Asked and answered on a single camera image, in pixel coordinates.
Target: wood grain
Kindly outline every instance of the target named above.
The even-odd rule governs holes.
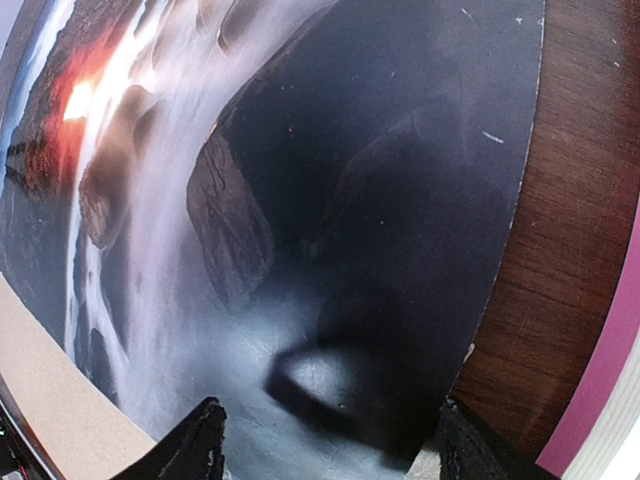
[[[608,312],[640,184],[640,0],[548,0],[538,112],[504,262],[454,394],[537,455]]]

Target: white water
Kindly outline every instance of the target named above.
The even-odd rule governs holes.
[[[83,261],[84,278],[75,281],[84,291],[89,328],[104,337],[119,407],[140,425],[153,424],[160,413],[170,408],[168,396],[173,390],[167,384],[175,378],[171,369],[177,368],[172,360],[178,348],[172,332],[188,319],[184,311],[188,306],[180,304],[177,272],[180,251],[189,248],[194,238],[186,210],[186,189],[198,152],[232,96],[309,15],[335,1],[266,2],[229,57],[218,48],[215,33],[231,0],[219,2],[215,25],[208,34],[195,31],[197,2],[192,0],[184,2],[178,14],[164,25],[159,24],[164,3],[158,2],[145,32],[134,37],[141,8],[96,90],[87,118],[71,212],[64,347],[75,360],[79,301],[74,289],[74,262]],[[139,78],[128,78],[138,54],[160,33],[168,33],[172,39],[155,75],[141,72]],[[128,295],[127,335],[122,345],[101,285],[103,254],[90,242],[84,251],[77,250],[78,238],[84,235],[77,190],[99,140],[100,125],[113,115],[117,100],[134,83],[163,99],[166,107],[154,126],[143,166],[133,181],[129,230],[123,232],[129,247],[129,274],[121,286]]]

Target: wooden surface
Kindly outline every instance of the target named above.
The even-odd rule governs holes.
[[[454,393],[523,453],[598,339],[640,184],[640,0],[548,0],[538,113],[503,266]]]
[[[29,424],[58,473],[66,480],[112,478],[155,445],[87,381],[2,275],[0,305],[3,404],[15,402],[24,415],[16,420]]]

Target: pink edge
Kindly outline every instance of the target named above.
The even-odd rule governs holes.
[[[609,316],[567,410],[538,457],[561,477],[589,436],[622,372],[640,329],[640,205]]]

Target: waterfall photograph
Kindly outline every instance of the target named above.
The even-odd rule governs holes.
[[[155,440],[216,397],[228,479],[403,478],[535,110],[542,2],[476,3],[27,0],[0,272]]]

